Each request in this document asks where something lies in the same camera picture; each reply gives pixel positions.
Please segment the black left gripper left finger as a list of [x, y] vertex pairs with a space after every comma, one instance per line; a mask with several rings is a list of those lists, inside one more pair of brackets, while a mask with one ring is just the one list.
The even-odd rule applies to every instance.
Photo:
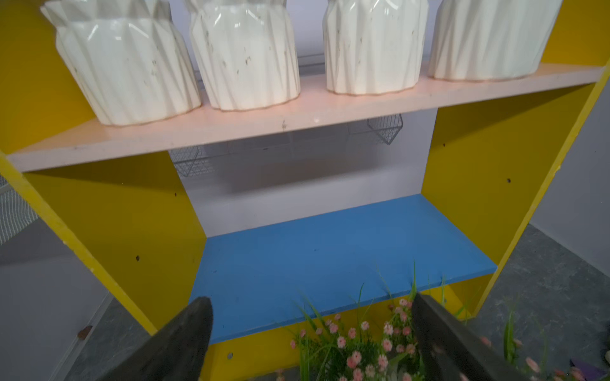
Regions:
[[197, 380], [211, 340], [211, 300], [198, 297], [102, 380]]

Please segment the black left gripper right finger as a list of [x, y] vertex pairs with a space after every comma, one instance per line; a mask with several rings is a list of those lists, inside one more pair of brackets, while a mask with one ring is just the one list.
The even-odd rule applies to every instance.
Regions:
[[430, 295], [416, 295], [412, 317], [427, 380], [526, 379]]

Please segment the orange flower pot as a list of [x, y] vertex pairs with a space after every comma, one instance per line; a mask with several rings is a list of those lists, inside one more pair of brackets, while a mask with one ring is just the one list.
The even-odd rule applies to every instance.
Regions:
[[323, 17], [327, 90], [383, 95], [419, 81], [429, 2], [329, 1]]
[[185, 6], [213, 108], [256, 110], [300, 96], [294, 28], [285, 1], [187, 1]]
[[62, 60], [103, 125], [141, 125], [201, 106], [167, 1], [47, 1]]
[[480, 82], [534, 74], [561, 7], [561, 1], [441, 2], [429, 76]]

